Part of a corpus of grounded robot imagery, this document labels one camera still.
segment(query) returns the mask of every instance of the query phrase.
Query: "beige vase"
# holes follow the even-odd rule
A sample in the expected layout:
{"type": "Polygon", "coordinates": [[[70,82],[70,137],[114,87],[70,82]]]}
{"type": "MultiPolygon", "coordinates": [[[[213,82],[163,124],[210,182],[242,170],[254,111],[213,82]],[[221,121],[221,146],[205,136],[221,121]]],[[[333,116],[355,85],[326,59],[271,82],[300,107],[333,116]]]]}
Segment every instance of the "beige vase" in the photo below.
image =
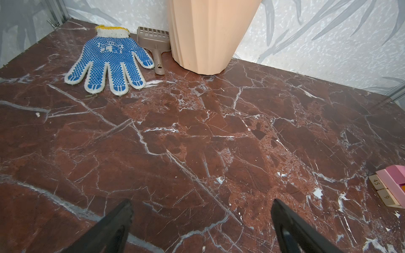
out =
{"type": "Polygon", "coordinates": [[[261,0],[168,0],[175,61],[198,74],[226,68],[261,0]]]}

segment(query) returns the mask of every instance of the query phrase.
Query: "blue dotted glove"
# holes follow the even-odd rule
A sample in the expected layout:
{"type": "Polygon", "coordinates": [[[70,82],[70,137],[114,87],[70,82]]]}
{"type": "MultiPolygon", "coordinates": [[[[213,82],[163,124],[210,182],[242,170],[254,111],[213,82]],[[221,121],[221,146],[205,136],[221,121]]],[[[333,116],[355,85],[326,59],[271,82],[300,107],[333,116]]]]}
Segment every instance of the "blue dotted glove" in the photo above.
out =
{"type": "Polygon", "coordinates": [[[80,58],[65,76],[68,84],[81,82],[87,71],[85,89],[91,94],[101,92],[108,77],[111,91],[122,96],[128,92],[128,82],[135,89],[145,86],[135,58],[144,68],[153,68],[149,54],[133,39],[129,31],[122,27],[97,26],[97,36],[86,42],[80,58]]]}

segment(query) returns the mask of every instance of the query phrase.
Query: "patterned wallpaper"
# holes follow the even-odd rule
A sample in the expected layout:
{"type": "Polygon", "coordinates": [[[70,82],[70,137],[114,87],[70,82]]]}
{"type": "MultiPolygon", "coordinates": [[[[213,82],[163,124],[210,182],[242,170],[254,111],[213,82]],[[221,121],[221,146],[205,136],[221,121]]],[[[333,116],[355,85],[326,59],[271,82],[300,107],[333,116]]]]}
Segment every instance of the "patterned wallpaper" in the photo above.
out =
{"type": "Polygon", "coordinates": [[[368,91],[405,80],[405,0],[263,0],[235,57],[368,91]]]}
{"type": "MultiPolygon", "coordinates": [[[[3,2],[28,1],[1,0],[1,13],[3,2]]],[[[166,0],[64,3],[76,19],[131,32],[138,26],[168,29],[166,0]]],[[[18,22],[0,26],[3,41],[4,31],[21,27],[13,28],[21,52],[34,36],[21,32],[30,21],[18,22]]],[[[404,22],[405,0],[263,0],[234,57],[383,94],[405,80],[404,22]]],[[[0,63],[10,58],[3,54],[0,63]]]]}

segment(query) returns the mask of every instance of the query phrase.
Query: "yellow glove cuff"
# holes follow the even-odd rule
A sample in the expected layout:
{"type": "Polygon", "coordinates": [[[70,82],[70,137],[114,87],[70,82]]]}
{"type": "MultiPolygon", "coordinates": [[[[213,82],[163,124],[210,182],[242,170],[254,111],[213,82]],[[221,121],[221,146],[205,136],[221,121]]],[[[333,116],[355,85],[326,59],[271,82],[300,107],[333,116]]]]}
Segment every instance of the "yellow glove cuff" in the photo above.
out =
{"type": "Polygon", "coordinates": [[[129,30],[119,26],[96,26],[97,36],[105,38],[128,38],[129,30]]]}

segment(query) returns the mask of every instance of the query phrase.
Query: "brown marble tile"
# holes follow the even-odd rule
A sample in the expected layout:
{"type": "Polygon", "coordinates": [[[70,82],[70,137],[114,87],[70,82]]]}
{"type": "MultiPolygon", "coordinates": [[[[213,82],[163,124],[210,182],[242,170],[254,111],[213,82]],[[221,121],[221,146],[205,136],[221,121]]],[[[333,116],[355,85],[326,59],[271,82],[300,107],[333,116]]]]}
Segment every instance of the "brown marble tile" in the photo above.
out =
{"type": "Polygon", "coordinates": [[[63,77],[94,26],[67,22],[0,69],[8,252],[60,251],[124,198],[126,252],[279,252],[274,198],[345,252],[404,250],[405,211],[367,179],[404,164],[396,104],[235,59],[202,76],[170,53],[166,75],[141,68],[155,86],[86,97],[63,77]]]}

